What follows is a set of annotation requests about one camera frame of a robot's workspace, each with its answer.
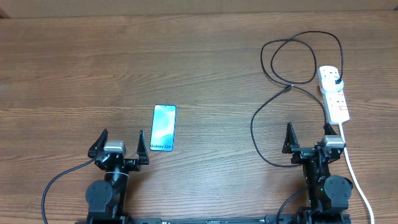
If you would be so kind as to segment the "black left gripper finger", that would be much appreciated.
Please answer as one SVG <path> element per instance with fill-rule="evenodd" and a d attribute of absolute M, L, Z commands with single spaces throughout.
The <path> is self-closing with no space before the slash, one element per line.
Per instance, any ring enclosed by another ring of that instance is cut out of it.
<path fill-rule="evenodd" d="M 100 137 L 94 142 L 94 144 L 88 150 L 88 157 L 94 158 L 100 151 L 104 149 L 104 145 L 108 140 L 108 130 L 104 129 Z"/>
<path fill-rule="evenodd" d="M 149 165 L 149 156 L 146 149 L 145 137 L 143 130 L 139 132 L 139 142 L 137 145 L 137 155 L 139 156 L 140 165 Z"/>

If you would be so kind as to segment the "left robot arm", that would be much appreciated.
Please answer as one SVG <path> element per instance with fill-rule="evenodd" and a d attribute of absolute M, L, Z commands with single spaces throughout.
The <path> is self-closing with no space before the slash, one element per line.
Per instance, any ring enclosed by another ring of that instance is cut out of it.
<path fill-rule="evenodd" d="M 134 223 L 124 211 L 130 172 L 139 172 L 149 164 L 144 132 L 139 131 L 136 159 L 126 157 L 124 141 L 108 139 L 104 129 L 100 137 L 88 150 L 88 157 L 104 171 L 104 179 L 90 184 L 85 198 L 88 203 L 87 223 Z"/>

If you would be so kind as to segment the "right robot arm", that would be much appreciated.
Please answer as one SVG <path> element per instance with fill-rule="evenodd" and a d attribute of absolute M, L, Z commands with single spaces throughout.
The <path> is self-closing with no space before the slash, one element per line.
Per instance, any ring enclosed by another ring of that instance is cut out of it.
<path fill-rule="evenodd" d="M 300 165 L 307 183 L 309 207 L 292 215 L 291 223 L 350 223 L 348 209 L 353 183 L 346 177 L 331 175 L 329 164 L 337 161 L 346 143 L 326 124 L 325 135 L 313 147 L 300 147 L 292 123 L 287 124 L 282 152 L 291 154 L 291 163 Z"/>

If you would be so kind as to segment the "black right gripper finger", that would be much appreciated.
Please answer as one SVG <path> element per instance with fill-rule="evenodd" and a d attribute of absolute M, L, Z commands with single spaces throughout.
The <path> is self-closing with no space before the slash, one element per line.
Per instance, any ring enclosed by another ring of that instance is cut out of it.
<path fill-rule="evenodd" d="M 292 154 L 300 147 L 300 144 L 297 140 L 294 127 L 291 122 L 287 124 L 286 136 L 284 145 L 282 147 L 282 153 L 284 154 Z"/>
<path fill-rule="evenodd" d="M 332 128 L 332 126 L 331 126 L 330 123 L 326 123 L 326 124 L 323 126 L 323 129 L 324 129 L 324 131 L 325 131 L 325 135 L 336 135 L 336 132 L 335 132 L 335 130 Z"/>

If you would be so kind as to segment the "blue Galaxy smartphone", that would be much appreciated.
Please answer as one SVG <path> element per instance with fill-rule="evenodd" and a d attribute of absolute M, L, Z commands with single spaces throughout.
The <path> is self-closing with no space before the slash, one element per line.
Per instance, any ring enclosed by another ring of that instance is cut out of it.
<path fill-rule="evenodd" d="M 151 151 L 172 152 L 175 139 L 175 105 L 155 105 L 150 136 Z"/>

